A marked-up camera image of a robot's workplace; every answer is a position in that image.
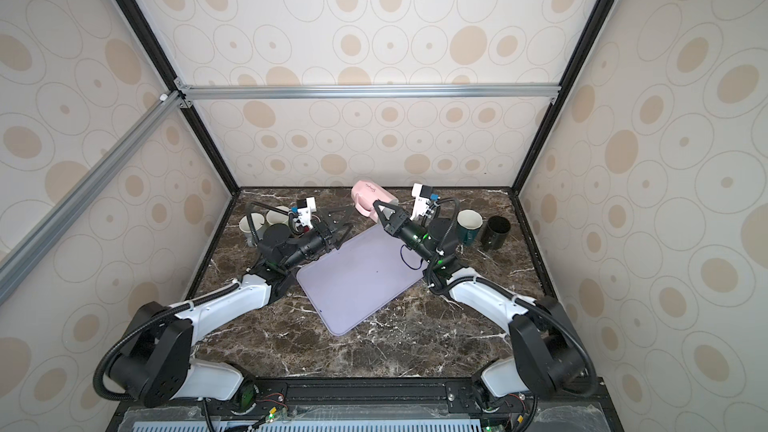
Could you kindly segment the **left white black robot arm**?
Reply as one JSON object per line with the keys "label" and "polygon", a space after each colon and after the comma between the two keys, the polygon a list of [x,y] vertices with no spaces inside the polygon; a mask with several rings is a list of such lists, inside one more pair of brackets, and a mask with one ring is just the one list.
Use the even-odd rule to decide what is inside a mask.
{"label": "left white black robot arm", "polygon": [[299,268],[337,250],[353,228],[352,206],[308,214],[252,230],[257,260],[239,278],[213,292],[170,306],[152,301],[139,308],[122,337],[99,361],[92,377],[96,395],[135,401],[146,408],[176,399],[212,399],[232,412],[251,410],[259,392],[255,378],[230,363],[197,359],[193,349],[211,332],[283,298]]}

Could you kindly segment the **light green mug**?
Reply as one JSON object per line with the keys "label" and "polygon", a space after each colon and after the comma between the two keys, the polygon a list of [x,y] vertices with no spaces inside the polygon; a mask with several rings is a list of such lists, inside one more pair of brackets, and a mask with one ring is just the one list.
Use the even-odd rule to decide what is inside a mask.
{"label": "light green mug", "polygon": [[269,225],[288,224],[290,208],[287,206],[271,207],[265,215]]}

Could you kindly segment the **pink faceted mug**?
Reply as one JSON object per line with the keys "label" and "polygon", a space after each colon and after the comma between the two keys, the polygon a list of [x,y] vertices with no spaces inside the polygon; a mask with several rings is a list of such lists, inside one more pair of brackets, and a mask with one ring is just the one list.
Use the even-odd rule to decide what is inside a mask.
{"label": "pink faceted mug", "polygon": [[374,206],[376,200],[394,205],[399,204],[399,200],[393,194],[369,180],[357,181],[351,189],[351,197],[357,212],[374,223],[379,220]]}

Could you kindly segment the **black mug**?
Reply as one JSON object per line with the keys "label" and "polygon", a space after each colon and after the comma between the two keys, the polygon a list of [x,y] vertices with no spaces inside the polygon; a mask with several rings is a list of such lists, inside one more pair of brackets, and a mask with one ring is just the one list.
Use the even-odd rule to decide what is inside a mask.
{"label": "black mug", "polygon": [[480,248],[483,251],[499,250],[505,243],[510,231],[511,222],[506,217],[490,217],[480,238]]}

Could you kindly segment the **lavender plastic tray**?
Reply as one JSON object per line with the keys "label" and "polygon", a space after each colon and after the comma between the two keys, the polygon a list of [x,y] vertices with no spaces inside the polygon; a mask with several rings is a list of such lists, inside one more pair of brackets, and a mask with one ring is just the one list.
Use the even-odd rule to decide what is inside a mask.
{"label": "lavender plastic tray", "polygon": [[421,258],[375,225],[301,267],[297,281],[334,336],[342,336],[422,280]]}

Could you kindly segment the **grey mug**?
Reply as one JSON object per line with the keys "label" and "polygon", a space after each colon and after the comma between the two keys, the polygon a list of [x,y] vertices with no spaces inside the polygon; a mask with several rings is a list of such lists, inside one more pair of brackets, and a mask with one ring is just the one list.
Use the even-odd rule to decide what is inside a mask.
{"label": "grey mug", "polygon": [[243,216],[238,226],[244,236],[246,246],[253,248],[263,238],[266,219],[262,214],[252,212]]}

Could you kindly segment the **dark green mug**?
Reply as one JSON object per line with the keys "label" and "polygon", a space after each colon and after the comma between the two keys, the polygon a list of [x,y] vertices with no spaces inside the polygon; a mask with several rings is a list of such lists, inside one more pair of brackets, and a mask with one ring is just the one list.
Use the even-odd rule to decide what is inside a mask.
{"label": "dark green mug", "polygon": [[457,234],[460,243],[469,247],[473,244],[483,226],[483,217],[471,209],[462,210],[457,215]]}

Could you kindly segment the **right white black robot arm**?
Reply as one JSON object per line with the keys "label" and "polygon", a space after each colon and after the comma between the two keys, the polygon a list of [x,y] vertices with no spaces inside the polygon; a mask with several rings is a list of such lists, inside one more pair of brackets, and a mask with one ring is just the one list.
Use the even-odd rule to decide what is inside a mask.
{"label": "right white black robot arm", "polygon": [[433,232],[392,202],[376,200],[373,210],[384,231],[424,261],[423,279],[433,294],[471,307],[508,334],[512,355],[473,376],[481,406],[518,393],[549,399],[560,392],[578,397],[597,392],[594,362],[560,302],[512,292],[456,257],[457,213]]}

